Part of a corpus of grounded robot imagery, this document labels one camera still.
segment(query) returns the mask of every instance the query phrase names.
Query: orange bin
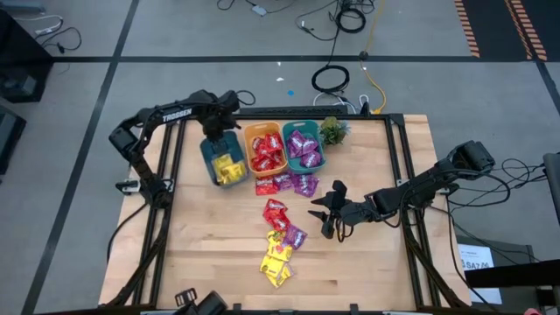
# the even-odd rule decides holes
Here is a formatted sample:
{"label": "orange bin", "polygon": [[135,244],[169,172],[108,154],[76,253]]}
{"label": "orange bin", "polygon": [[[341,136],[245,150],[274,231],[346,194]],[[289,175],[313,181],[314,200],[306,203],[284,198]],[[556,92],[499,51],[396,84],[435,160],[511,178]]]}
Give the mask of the orange bin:
{"label": "orange bin", "polygon": [[269,171],[256,171],[253,168],[251,160],[256,157],[255,150],[253,150],[253,139],[256,137],[264,138],[266,134],[271,134],[277,132],[280,137],[282,137],[282,131],[280,130],[280,125],[277,122],[259,122],[251,124],[244,128],[245,137],[245,152],[247,153],[248,168],[257,176],[258,178],[270,175],[276,175],[281,172],[285,172],[288,169],[288,161],[286,161],[286,156],[283,149],[282,152],[282,163],[280,166]]}

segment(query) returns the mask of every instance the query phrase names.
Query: wooden tabletop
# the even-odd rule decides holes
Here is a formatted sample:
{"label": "wooden tabletop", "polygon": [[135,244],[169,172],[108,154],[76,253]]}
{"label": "wooden tabletop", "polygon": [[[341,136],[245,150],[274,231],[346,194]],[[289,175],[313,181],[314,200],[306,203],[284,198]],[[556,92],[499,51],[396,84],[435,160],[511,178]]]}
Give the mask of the wooden tabletop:
{"label": "wooden tabletop", "polygon": [[[437,161],[430,128],[425,115],[406,115],[405,121],[418,174]],[[246,126],[256,122],[238,123]],[[314,198],[331,190],[335,179],[346,184],[346,197],[354,201],[363,201],[366,193],[394,186],[384,122],[350,121],[349,125],[352,133],[344,144],[329,146],[325,150],[327,164],[316,174],[320,181]],[[177,129],[171,139],[176,137]],[[163,131],[163,127],[156,130],[146,150],[145,158],[153,170],[157,168]],[[406,179],[396,127],[394,131],[401,173]],[[324,211],[326,208],[312,205],[311,199],[293,191],[256,196],[254,178],[229,189],[214,186],[200,154],[199,145],[203,138],[201,126],[189,122],[165,251],[159,308],[174,308],[175,294],[193,287],[199,297],[215,290],[230,307],[241,303],[247,310],[348,310],[352,303],[357,303],[362,311],[415,310],[400,228],[393,229],[383,223],[362,223],[343,243],[327,240],[320,233],[321,221],[307,213],[307,210]],[[242,130],[238,131],[238,139],[244,148]],[[173,147],[174,140],[171,140],[168,170],[171,169]],[[268,246],[265,237],[271,230],[262,217],[269,197],[282,201],[289,208],[286,214],[291,222],[309,234],[304,245],[290,259],[296,275],[279,289],[275,289],[259,271]],[[143,203],[139,195],[124,198],[120,221]],[[445,208],[444,199],[436,197],[434,206]],[[138,265],[147,217],[148,211],[145,210],[124,226],[115,238],[100,303],[113,298]],[[428,208],[425,225],[436,269],[457,295],[470,304],[468,290],[453,268],[447,216]],[[452,239],[457,255],[455,235]],[[417,264],[424,303],[429,305],[426,276],[422,265]],[[147,284],[151,277],[150,269]],[[143,301],[148,300],[148,291],[146,286]]]}

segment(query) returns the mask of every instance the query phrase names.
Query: white paper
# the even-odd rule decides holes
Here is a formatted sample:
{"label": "white paper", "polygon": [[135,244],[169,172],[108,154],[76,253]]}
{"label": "white paper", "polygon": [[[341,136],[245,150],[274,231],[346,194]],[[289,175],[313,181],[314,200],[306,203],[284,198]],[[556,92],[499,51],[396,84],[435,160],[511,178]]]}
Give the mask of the white paper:
{"label": "white paper", "polygon": [[[492,261],[492,252],[488,247],[459,244],[458,249],[461,253],[461,262],[463,263],[464,271],[492,268],[494,266],[494,262]],[[500,289],[474,289],[488,303],[501,305]],[[477,297],[472,290],[470,290],[469,293],[473,302],[482,303],[479,297]]]}

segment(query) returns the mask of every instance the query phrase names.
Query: yellow cable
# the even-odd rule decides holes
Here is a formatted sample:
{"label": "yellow cable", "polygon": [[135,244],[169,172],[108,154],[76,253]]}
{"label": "yellow cable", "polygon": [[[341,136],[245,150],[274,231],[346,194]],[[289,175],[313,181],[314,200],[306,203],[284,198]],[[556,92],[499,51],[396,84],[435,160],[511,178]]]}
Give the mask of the yellow cable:
{"label": "yellow cable", "polygon": [[[381,5],[379,6],[379,9],[377,9],[377,12],[375,13],[374,16],[374,22],[371,24],[371,29],[369,29],[369,38],[367,40],[366,49],[364,50],[364,52],[366,53],[368,52],[369,48],[371,47],[374,41],[375,25],[377,24],[377,20],[379,19],[379,16],[383,12],[383,7],[385,7],[385,0],[381,0]],[[361,70],[366,74],[367,78],[369,79],[369,82],[375,88],[377,88],[377,90],[381,93],[381,97],[383,98],[381,106],[371,111],[372,114],[378,115],[382,112],[382,110],[385,108],[385,105],[387,104],[387,96],[385,95],[385,91],[383,91],[383,89],[379,86],[379,84],[375,83],[375,80],[371,77],[371,75],[369,75],[368,70],[364,67],[364,63],[361,60],[360,60],[360,67]]]}

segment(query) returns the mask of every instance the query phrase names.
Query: small green plant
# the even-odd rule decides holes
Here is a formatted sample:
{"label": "small green plant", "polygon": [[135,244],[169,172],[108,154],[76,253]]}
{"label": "small green plant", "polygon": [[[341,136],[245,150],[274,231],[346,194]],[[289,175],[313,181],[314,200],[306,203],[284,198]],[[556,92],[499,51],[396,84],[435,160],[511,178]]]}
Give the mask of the small green plant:
{"label": "small green plant", "polygon": [[342,140],[349,133],[347,122],[339,122],[336,117],[327,117],[321,123],[321,141],[323,144],[342,144]]}

